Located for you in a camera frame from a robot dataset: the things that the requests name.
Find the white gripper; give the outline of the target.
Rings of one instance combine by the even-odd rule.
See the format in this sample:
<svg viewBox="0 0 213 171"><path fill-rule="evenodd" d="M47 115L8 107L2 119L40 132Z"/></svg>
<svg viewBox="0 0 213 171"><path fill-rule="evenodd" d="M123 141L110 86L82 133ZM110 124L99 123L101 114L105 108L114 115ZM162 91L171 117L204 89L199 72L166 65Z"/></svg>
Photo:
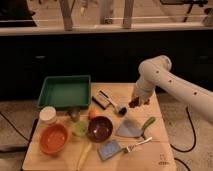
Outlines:
<svg viewBox="0 0 213 171"><path fill-rule="evenodd" d="M153 95L155 86L149 83L136 82L133 87L132 100L138 101L139 105L146 104Z"/></svg>

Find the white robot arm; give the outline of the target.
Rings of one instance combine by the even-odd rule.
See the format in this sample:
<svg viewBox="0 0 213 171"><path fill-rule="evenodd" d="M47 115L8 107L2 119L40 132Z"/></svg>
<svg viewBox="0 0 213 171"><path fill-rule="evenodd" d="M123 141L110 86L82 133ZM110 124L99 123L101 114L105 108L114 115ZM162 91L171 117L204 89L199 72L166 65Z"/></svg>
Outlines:
<svg viewBox="0 0 213 171"><path fill-rule="evenodd" d="M213 125L213 92L181 79L170 72L169 57L160 55L142 61L138 67L139 79L134 84L132 100L147 102L158 86L171 96L191 107Z"/></svg>

